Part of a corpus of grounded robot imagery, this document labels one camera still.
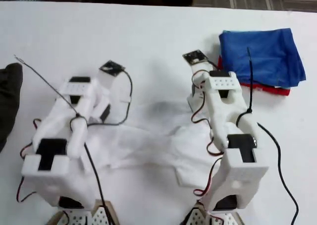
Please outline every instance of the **table surface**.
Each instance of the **table surface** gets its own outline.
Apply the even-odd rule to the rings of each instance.
[[[317,152],[316,26],[317,14],[302,12],[0,2],[0,64],[3,68],[15,62],[16,54],[57,87],[74,73],[96,73],[111,59],[125,66],[133,78],[133,107],[185,99],[191,91],[191,70],[182,54],[200,49],[216,60],[223,30],[290,27],[307,81],[288,97],[255,91],[254,115],[280,143],[284,179],[300,206],[297,224],[306,224],[317,203],[313,172]],[[23,204],[15,201],[22,167],[19,151],[34,134],[32,119],[48,114],[55,94],[33,72],[23,70],[20,109],[0,153],[0,218],[3,224],[40,225],[56,210],[38,195]],[[248,90],[243,91],[248,102]],[[239,213],[247,225],[290,224],[295,206],[278,176],[276,147],[265,134],[262,146],[270,169],[252,202]],[[179,187],[170,168],[104,169],[99,173],[105,197],[123,225],[179,224],[195,203],[192,190]]]

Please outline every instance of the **red cloth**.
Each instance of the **red cloth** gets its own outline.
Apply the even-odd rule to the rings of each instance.
[[[219,56],[219,59],[218,59],[218,68],[223,69],[221,56]],[[240,83],[240,84],[243,86],[250,87],[250,84],[246,84],[246,83]],[[275,88],[273,86],[261,85],[261,84],[253,84],[253,89],[259,89],[259,90],[263,90],[272,94],[285,95],[285,96],[288,96],[289,93],[291,92],[290,89]]]

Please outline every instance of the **white cloth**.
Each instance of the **white cloth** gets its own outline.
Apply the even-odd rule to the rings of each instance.
[[[136,106],[123,125],[91,127],[87,145],[96,168],[174,167],[180,186],[204,188],[216,158],[206,151],[208,125],[193,124],[191,115],[186,101],[158,102]],[[87,156],[83,162],[90,172]]]

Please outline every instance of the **blue cloth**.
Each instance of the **blue cloth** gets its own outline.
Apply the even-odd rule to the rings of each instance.
[[[254,82],[289,88],[306,80],[291,29],[273,31],[230,32],[220,36],[222,65],[234,71],[242,83],[250,83],[250,49]]]

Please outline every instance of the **cable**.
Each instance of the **cable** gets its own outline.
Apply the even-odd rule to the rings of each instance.
[[[127,111],[126,111],[125,118],[124,118],[122,121],[120,121],[120,122],[115,122],[115,123],[114,123],[114,122],[112,122],[112,123],[110,123],[110,122],[105,122],[105,123],[103,123],[103,122],[89,123],[89,124],[88,124],[88,127],[94,126],[94,125],[119,126],[119,125],[123,124],[123,123],[127,120],[128,116],[129,116],[130,105],[131,105],[131,102],[132,102],[133,83],[132,83],[132,79],[131,79],[131,76],[129,75],[129,73],[126,72],[125,70],[123,70],[122,72],[125,73],[125,74],[128,76],[129,81],[130,81],[130,95],[129,95],[129,96],[130,96],[130,102],[128,103],[128,107],[127,107]]]
[[[34,125],[35,129],[38,129],[38,125],[36,124],[36,121],[42,122],[42,120],[40,118],[33,119],[33,125]]]
[[[240,114],[237,118],[236,121],[236,126],[238,126],[239,120],[240,118],[247,114],[247,113],[252,113],[252,94],[253,94],[253,66],[252,66],[252,59],[251,59],[251,55],[250,55],[250,50],[249,48],[247,48],[248,51],[248,55],[249,55],[249,64],[250,64],[250,74],[251,74],[251,81],[250,81],[250,102],[249,102],[249,108],[247,109],[246,112]],[[258,123],[258,126],[267,133],[267,135],[270,136],[270,138],[272,139],[272,141],[275,143],[276,148],[277,148],[277,169],[278,169],[278,174],[279,177],[282,181],[283,187],[286,190],[286,192],[288,193],[288,195],[291,197],[291,199],[293,200],[295,207],[296,207],[296,212],[294,214],[294,217],[292,219],[291,225],[293,225],[295,223],[296,217],[298,216],[299,213],[299,206],[297,204],[297,201],[295,200],[294,196],[292,195],[292,193],[290,192],[290,190],[288,189],[288,187],[286,186],[286,183],[284,181],[283,178],[283,174],[282,174],[282,169],[281,169],[281,147],[279,145],[279,143],[277,142],[277,140],[275,139],[275,137],[270,133],[270,131],[268,131],[265,127],[263,127],[260,123]]]
[[[31,70],[33,70],[45,83],[47,83],[59,96],[61,96],[61,98],[64,99],[64,100],[69,104],[69,106],[75,111],[76,116],[75,116],[74,118],[72,118],[72,119],[70,120],[70,122],[69,122],[70,130],[72,130],[72,128],[71,128],[71,123],[72,123],[72,121],[73,121],[74,119],[79,118],[79,117],[85,119],[85,117],[83,117],[82,115],[80,115],[80,114],[77,112],[77,110],[71,105],[71,103],[70,103],[69,101],[67,101],[67,99],[66,99],[60,92],[58,92],[40,73],[38,73],[34,68],[32,68],[31,66],[29,66],[28,64],[26,64],[22,59],[18,58],[16,55],[14,55],[14,57],[15,57],[20,63],[22,63],[23,65],[27,66],[27,67],[30,68]],[[132,97],[132,90],[133,90],[133,89],[132,89],[132,87],[133,87],[133,85],[132,85],[132,79],[131,79],[130,75],[129,75],[126,71],[123,71],[123,72],[128,76],[128,78],[129,78],[129,80],[130,80],[130,84],[131,84],[130,97]],[[87,127],[88,127],[88,126],[92,126],[92,125],[111,125],[111,126],[117,126],[117,125],[120,125],[120,124],[124,123],[124,122],[127,120],[127,118],[128,118],[128,114],[129,114],[129,110],[130,110],[130,104],[131,104],[131,101],[130,101],[129,104],[128,104],[126,116],[125,116],[125,118],[124,118],[122,121],[120,121],[120,122],[118,122],[118,123],[91,123],[91,124],[87,124]],[[88,158],[89,158],[89,161],[90,161],[90,163],[91,163],[91,165],[92,165],[92,167],[93,167],[95,176],[96,176],[96,180],[97,180],[97,183],[98,183],[98,188],[99,188],[99,192],[100,192],[100,197],[101,197],[101,200],[102,200],[102,204],[103,204],[103,207],[104,207],[104,209],[105,209],[106,216],[107,216],[107,218],[109,219],[109,225],[114,225],[114,221],[113,221],[113,218],[112,218],[112,216],[111,216],[111,213],[110,213],[110,211],[108,210],[108,207],[107,207],[106,204],[105,204],[104,195],[103,195],[103,192],[102,192],[102,189],[101,189],[101,184],[100,184],[100,181],[99,181],[99,175],[98,175],[98,173],[97,173],[97,170],[96,170],[96,168],[95,168],[95,164],[94,164],[94,162],[93,162],[93,159],[91,158],[91,155],[90,155],[90,152],[89,152],[89,150],[88,150],[88,147],[87,147],[87,144],[86,144],[86,143],[84,143],[84,147],[85,147],[87,156],[88,156]],[[20,185],[19,185],[19,187],[18,187],[17,195],[16,195],[16,200],[17,200],[17,202],[19,202],[19,203],[20,203],[20,202],[23,202],[23,201],[24,201],[25,199],[27,199],[29,196],[31,196],[32,194],[36,193],[36,192],[32,192],[31,194],[27,195],[23,200],[19,201],[18,196],[19,196],[20,189],[21,189],[21,186],[22,186],[23,181],[24,181],[24,177],[22,177],[22,179],[21,179]]]
[[[106,206],[106,203],[105,203],[105,200],[104,200],[104,195],[103,195],[103,191],[102,191],[102,188],[101,188],[101,184],[100,184],[100,180],[99,180],[99,175],[97,173],[97,170],[96,170],[96,167],[95,167],[95,164],[93,162],[93,159],[91,158],[91,155],[90,155],[90,152],[88,150],[88,147],[87,147],[87,144],[85,143],[84,144],[84,147],[85,147],[85,150],[86,150],[86,153],[87,153],[87,156],[88,156],[88,159],[90,161],[90,164],[93,168],[93,171],[94,171],[94,174],[95,174],[95,177],[96,177],[96,180],[97,180],[97,184],[98,184],[98,189],[99,189],[99,192],[100,192],[100,197],[101,197],[101,201],[102,201],[102,204],[103,204],[103,207],[105,209],[105,212],[106,212],[106,216],[108,219],[110,219],[110,225],[114,225],[114,221],[113,221],[113,218],[110,214],[110,211],[108,210],[108,207]]]
[[[30,142],[28,145],[26,145],[25,147],[23,147],[20,151],[20,157],[24,160],[26,155],[23,155],[22,153],[24,152],[25,149],[29,148],[30,146],[32,146],[32,142]]]
[[[204,107],[204,105],[205,105],[205,93],[203,92],[203,103],[202,103],[202,105],[199,107],[199,109],[197,109],[194,113],[193,113],[193,115],[192,115],[192,117],[191,117],[191,121],[193,122],[193,123],[199,123],[199,122],[201,122],[201,121],[207,121],[208,122],[208,125],[209,125],[209,128],[211,129],[211,124],[210,124],[210,122],[209,122],[209,120],[207,119],[207,118],[201,118],[201,119],[199,119],[199,120],[196,120],[196,121],[194,121],[194,117],[196,116],[196,114],[198,114],[199,112],[200,112],[200,110],[202,110],[202,108]]]
[[[213,163],[213,165],[212,165],[212,167],[211,167],[211,169],[210,169],[210,172],[209,172],[208,182],[207,182],[207,185],[206,185],[205,189],[204,189],[204,190],[202,190],[202,189],[194,189],[193,193],[194,193],[196,196],[202,197],[202,196],[204,196],[204,195],[208,192],[209,187],[210,187],[210,185],[211,185],[211,174],[212,174],[213,168],[214,168],[214,166],[216,165],[216,163],[217,163],[219,160],[221,160],[221,159],[222,159],[222,157],[218,158],[218,159],[215,160],[215,162]]]
[[[237,118],[237,121],[236,121],[236,126],[238,127],[239,125],[239,121],[240,119],[242,118],[242,116],[248,114],[248,113],[252,113],[252,95],[253,95],[253,66],[252,66],[252,59],[251,59],[251,54],[250,54],[250,50],[249,50],[249,47],[247,47],[247,52],[248,52],[248,55],[249,55],[249,65],[250,65],[250,102],[249,102],[249,107],[248,109],[243,112],[242,114],[240,114]]]
[[[199,73],[199,72],[207,72],[207,73],[209,74],[209,71],[207,71],[207,70],[198,70],[198,71],[196,71],[196,72],[192,75],[192,83],[193,83],[193,85],[194,85],[197,89],[201,89],[201,87],[198,87],[197,85],[195,85],[195,83],[194,83],[194,76],[195,76],[197,73]]]
[[[25,196],[25,197],[20,201],[19,196],[20,196],[20,190],[21,190],[23,181],[24,181],[24,176],[22,176],[21,181],[20,181],[20,184],[19,184],[19,187],[18,187],[18,190],[16,191],[16,201],[17,201],[18,203],[23,203],[28,197],[30,197],[32,194],[35,194],[35,193],[36,193],[36,192],[34,191],[34,192],[28,194],[27,196]]]
[[[211,141],[207,144],[206,150],[208,152],[209,155],[213,156],[213,157],[218,157],[218,156],[222,156],[224,152],[211,152],[208,150],[209,146],[213,143],[213,137],[211,139]]]
[[[70,221],[70,219],[69,219],[69,215],[67,214],[67,212],[66,211],[64,211],[63,210],[63,213],[65,214],[65,216],[67,217],[67,223],[65,224],[65,225],[68,225],[69,224],[69,221]]]
[[[62,97],[65,102],[68,103],[68,105],[75,111],[75,113],[77,113],[76,109],[73,107],[73,105],[71,105],[71,103],[65,99],[65,97],[60,93],[58,92],[43,76],[40,75],[40,73],[38,73],[33,67],[29,66],[27,63],[25,63],[22,59],[18,58],[16,55],[14,55],[15,59],[17,59],[21,64],[27,66],[28,68],[30,68],[32,71],[34,71],[35,74],[37,74],[42,80],[44,80],[44,82],[51,87],[52,90],[55,91],[55,93],[57,93],[60,97]]]
[[[218,67],[213,61],[211,61],[211,60],[208,59],[207,62],[208,62],[209,64],[213,65],[213,67],[216,68],[217,70],[220,70],[219,67]]]
[[[288,187],[286,186],[284,178],[283,178],[283,175],[282,175],[282,170],[281,170],[281,147],[278,144],[278,142],[275,139],[275,137],[265,127],[263,127],[259,123],[258,123],[258,126],[270,136],[270,138],[272,139],[272,141],[275,143],[275,145],[277,147],[277,168],[278,168],[278,174],[279,174],[279,177],[280,177],[280,179],[282,181],[283,187],[285,188],[286,192],[288,193],[288,195],[293,200],[293,202],[295,204],[295,207],[296,207],[296,212],[295,212],[295,215],[294,215],[294,217],[292,219],[292,223],[291,223],[291,225],[293,225],[295,223],[295,219],[296,219],[296,217],[297,217],[297,215],[299,213],[299,206],[298,206],[294,196],[292,195],[292,193],[289,191]]]

